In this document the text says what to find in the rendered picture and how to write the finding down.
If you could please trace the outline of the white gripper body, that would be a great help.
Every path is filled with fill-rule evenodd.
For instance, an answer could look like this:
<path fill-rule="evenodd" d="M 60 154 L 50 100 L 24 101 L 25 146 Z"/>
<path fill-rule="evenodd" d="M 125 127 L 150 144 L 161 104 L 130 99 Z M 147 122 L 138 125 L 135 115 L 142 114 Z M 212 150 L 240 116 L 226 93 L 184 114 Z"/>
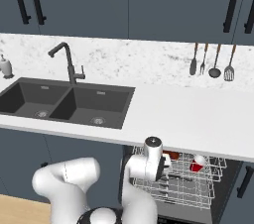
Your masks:
<path fill-rule="evenodd" d="M 164 162 L 164 171 L 172 171 L 173 165 L 169 154 L 163 154 L 163 157 L 165 158 Z"/>

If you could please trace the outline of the brown bowl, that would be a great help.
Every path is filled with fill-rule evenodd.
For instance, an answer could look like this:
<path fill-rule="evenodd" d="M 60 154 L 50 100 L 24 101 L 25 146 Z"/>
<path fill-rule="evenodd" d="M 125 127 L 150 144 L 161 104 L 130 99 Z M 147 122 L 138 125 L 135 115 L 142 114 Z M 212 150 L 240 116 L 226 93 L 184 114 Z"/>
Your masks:
<path fill-rule="evenodd" d="M 164 154 L 169 155 L 170 158 L 175 161 L 180 157 L 180 154 L 178 152 L 164 151 Z"/>

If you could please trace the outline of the red cup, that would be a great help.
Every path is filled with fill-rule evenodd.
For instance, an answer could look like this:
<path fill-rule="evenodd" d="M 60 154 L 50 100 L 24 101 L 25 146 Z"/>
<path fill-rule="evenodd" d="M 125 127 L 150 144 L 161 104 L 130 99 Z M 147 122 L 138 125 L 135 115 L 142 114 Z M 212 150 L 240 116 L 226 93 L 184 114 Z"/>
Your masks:
<path fill-rule="evenodd" d="M 190 164 L 190 170 L 191 171 L 199 171 L 201 170 L 205 165 L 205 158 L 201 155 L 195 155 L 191 164 Z"/>

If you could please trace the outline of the dishwasher door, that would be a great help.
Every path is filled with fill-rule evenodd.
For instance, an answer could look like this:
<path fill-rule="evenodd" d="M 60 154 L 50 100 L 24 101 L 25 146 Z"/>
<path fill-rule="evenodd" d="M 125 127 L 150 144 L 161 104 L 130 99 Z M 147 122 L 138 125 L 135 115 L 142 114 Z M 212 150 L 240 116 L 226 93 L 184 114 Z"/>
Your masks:
<path fill-rule="evenodd" d="M 211 212 L 209 209 L 163 201 L 157 201 L 157 207 L 160 216 L 192 223 L 212 224 Z"/>

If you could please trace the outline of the dark blue base cupboard door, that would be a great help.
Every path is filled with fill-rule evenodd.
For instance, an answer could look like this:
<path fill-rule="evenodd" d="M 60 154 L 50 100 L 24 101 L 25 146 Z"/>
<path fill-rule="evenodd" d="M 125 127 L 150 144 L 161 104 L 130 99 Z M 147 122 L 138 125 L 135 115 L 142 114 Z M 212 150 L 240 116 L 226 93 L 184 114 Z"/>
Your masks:
<path fill-rule="evenodd" d="M 254 163 L 244 162 L 241 165 L 219 224 L 254 224 L 254 173 L 243 197 L 237 197 L 237 188 L 242 183 L 247 166 L 254 168 Z"/>
<path fill-rule="evenodd" d="M 120 206 L 118 189 L 123 157 L 121 145 L 50 135 L 46 136 L 46 140 L 53 163 L 78 158 L 95 158 L 99 162 L 99 180 L 86 194 L 91 208 Z"/>
<path fill-rule="evenodd" d="M 41 164 L 51 158 L 43 136 L 36 133 L 0 129 L 0 178 L 15 197 L 46 202 L 32 187 L 32 178 Z"/>

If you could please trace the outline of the dishwasher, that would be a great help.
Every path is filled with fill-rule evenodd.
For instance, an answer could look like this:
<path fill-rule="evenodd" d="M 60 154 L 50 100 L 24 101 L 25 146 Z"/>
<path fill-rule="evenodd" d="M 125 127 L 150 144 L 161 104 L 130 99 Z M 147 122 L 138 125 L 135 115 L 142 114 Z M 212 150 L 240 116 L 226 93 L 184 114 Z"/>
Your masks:
<path fill-rule="evenodd" d="M 133 150 L 125 154 L 134 154 L 142 156 L 144 154 L 144 146 L 142 148 L 135 147 Z M 236 177 L 241 169 L 242 162 L 234 160 L 226 160 L 227 168 L 223 170 L 221 182 L 214 184 L 215 197 L 211 200 L 210 212 L 212 218 L 212 224 L 219 224 L 227 201 L 230 197 L 230 193 L 233 189 Z M 158 214 L 157 224 L 201 224 L 192 223 L 188 221 L 170 219 L 169 217 L 160 216 Z"/>

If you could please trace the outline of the dark double sink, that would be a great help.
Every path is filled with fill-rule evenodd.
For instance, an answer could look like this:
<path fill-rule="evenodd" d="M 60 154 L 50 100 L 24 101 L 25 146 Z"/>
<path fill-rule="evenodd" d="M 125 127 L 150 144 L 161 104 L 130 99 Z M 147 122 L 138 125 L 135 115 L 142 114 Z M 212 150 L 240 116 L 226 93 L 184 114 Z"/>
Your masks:
<path fill-rule="evenodd" d="M 121 130 L 134 87 L 21 77 L 0 92 L 0 114 Z"/>

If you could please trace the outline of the dark hanging ladle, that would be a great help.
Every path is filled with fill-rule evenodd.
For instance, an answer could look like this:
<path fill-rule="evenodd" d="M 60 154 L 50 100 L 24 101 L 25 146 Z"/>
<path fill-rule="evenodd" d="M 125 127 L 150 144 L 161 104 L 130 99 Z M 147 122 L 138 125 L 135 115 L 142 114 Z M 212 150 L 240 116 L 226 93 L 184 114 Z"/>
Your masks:
<path fill-rule="evenodd" d="M 218 55 L 219 55 L 219 52 L 220 52 L 220 48 L 221 48 L 221 45 L 218 45 L 217 46 L 217 51 L 216 51 L 216 54 L 217 56 L 215 58 L 218 58 Z M 216 67 L 216 65 L 214 65 L 209 71 L 208 71 L 208 74 L 210 77 L 212 78 L 218 78 L 220 77 L 221 75 L 221 71 Z"/>

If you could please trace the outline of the hanging slotted spatula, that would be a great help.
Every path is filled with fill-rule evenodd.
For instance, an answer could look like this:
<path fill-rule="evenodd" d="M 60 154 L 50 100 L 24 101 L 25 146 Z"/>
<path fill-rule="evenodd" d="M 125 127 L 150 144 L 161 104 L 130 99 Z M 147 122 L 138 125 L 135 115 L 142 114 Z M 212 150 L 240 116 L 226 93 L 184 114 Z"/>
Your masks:
<path fill-rule="evenodd" d="M 233 60 L 235 50 L 236 50 L 236 46 L 233 46 L 231 56 L 230 56 L 229 65 L 224 69 L 223 78 L 225 81 L 233 81 L 234 80 L 234 68 L 232 66 L 232 60 Z"/>

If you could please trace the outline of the black tap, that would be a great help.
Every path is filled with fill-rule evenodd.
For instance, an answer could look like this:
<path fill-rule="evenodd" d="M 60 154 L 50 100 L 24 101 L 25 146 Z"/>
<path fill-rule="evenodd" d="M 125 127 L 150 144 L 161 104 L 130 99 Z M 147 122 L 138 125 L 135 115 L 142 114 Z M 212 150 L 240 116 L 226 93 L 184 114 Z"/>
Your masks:
<path fill-rule="evenodd" d="M 76 73 L 74 69 L 74 65 L 72 64 L 72 59 L 71 59 L 71 54 L 70 54 L 70 48 L 69 45 L 66 42 L 61 42 L 58 44 L 56 47 L 51 49 L 48 52 L 48 55 L 50 57 L 54 57 L 55 54 L 61 50 L 65 49 L 65 54 L 66 54 L 66 60 L 67 60 L 67 72 L 68 72 L 68 78 L 69 78 L 69 83 L 70 84 L 76 84 L 76 81 L 78 79 L 85 79 L 85 73 L 84 70 L 81 71 L 81 73 Z"/>

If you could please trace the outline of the white soap dispenser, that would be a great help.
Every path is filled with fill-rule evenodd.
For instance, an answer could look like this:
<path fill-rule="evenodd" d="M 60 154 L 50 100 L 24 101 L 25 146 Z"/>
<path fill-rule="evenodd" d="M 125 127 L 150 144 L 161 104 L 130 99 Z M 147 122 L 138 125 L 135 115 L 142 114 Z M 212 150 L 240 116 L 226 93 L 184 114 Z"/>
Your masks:
<path fill-rule="evenodd" d="M 6 79 L 12 78 L 14 76 L 11 62 L 5 59 L 4 56 L 0 57 L 0 70 Z"/>

